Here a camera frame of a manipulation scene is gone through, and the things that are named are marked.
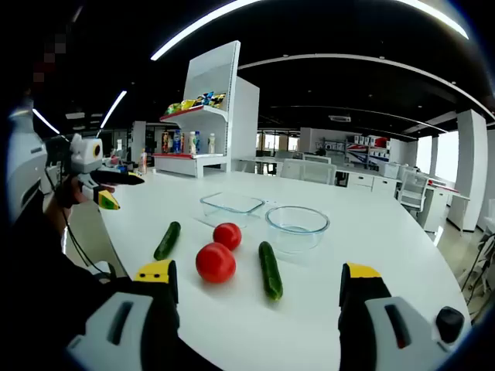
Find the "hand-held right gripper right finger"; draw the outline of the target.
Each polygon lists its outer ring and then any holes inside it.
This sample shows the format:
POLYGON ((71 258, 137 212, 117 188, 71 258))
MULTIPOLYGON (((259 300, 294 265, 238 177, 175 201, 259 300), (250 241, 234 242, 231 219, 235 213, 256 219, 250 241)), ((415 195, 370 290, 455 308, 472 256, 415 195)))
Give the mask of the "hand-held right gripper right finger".
POLYGON ((339 307, 341 370, 437 370, 465 325, 449 306, 427 321, 391 295, 375 269, 350 262, 342 267, 339 307))

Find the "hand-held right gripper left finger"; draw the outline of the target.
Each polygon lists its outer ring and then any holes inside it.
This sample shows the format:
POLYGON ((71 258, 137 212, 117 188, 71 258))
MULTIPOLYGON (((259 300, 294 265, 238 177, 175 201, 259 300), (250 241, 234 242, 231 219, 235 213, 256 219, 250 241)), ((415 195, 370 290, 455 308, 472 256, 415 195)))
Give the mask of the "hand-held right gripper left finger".
POLYGON ((73 338, 67 355, 79 370, 171 370, 179 343, 176 262, 140 268, 73 338))

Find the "person's left hand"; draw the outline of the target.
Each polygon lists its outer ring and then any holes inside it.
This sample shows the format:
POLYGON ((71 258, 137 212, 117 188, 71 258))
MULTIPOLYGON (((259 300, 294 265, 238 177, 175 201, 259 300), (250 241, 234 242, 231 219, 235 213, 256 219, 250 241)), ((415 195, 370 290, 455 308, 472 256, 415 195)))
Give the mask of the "person's left hand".
POLYGON ((92 201, 93 198, 86 197, 82 192, 82 185, 77 177, 67 176, 55 190, 56 202, 60 207, 70 209, 74 205, 92 201))

